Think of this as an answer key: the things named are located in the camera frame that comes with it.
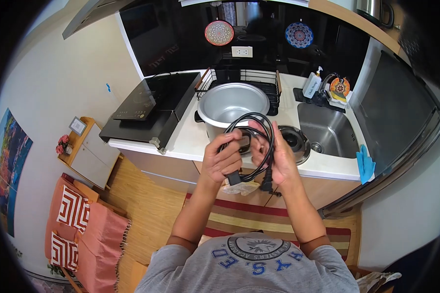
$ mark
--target gray t-shirt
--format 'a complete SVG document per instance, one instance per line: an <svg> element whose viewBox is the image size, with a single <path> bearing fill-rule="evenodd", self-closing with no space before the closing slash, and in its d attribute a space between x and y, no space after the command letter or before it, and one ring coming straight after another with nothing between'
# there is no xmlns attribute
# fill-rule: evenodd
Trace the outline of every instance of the gray t-shirt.
<svg viewBox="0 0 440 293"><path fill-rule="evenodd" d="M152 254L141 292L355 292L357 282L330 245L309 257L260 232L215 237L191 253L171 244Z"/></svg>

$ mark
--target stainless steel sink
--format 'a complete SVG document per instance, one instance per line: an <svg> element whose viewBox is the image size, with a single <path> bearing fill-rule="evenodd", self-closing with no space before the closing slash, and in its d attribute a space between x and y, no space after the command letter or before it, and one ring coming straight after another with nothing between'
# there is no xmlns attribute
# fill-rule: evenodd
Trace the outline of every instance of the stainless steel sink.
<svg viewBox="0 0 440 293"><path fill-rule="evenodd" d="M351 123L343 113L300 103L298 120L301 131L305 133L314 151L326 155L356 158L357 140Z"/></svg>

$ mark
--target range hood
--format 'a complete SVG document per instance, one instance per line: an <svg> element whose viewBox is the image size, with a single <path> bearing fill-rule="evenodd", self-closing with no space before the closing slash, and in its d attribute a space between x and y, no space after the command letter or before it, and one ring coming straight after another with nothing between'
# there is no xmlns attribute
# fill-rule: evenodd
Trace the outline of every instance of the range hood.
<svg viewBox="0 0 440 293"><path fill-rule="evenodd" d="M65 28L64 39L82 28L110 16L136 0L89 0Z"/></svg>

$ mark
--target flower pot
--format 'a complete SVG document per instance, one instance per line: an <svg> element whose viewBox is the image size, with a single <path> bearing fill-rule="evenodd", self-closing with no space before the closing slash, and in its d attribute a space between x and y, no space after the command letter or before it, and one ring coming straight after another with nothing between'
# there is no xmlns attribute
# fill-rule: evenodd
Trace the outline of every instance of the flower pot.
<svg viewBox="0 0 440 293"><path fill-rule="evenodd" d="M68 145L66 148L65 148L65 153L66 154L68 154L68 155L70 155L71 153L72 153L72 147L70 146L70 145Z"/></svg>

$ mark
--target soap pump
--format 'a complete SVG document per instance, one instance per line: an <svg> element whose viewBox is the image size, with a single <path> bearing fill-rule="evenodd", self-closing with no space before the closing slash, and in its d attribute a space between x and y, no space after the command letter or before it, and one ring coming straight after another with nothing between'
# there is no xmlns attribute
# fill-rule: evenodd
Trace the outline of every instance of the soap pump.
<svg viewBox="0 0 440 293"><path fill-rule="evenodd" d="M321 83L321 77L319 76L319 72L322 71L323 68L318 66L318 70L316 74L314 72L310 73L308 80L305 82L305 86L303 87L303 96L307 98L312 98L315 91L318 89L319 84Z"/></svg>

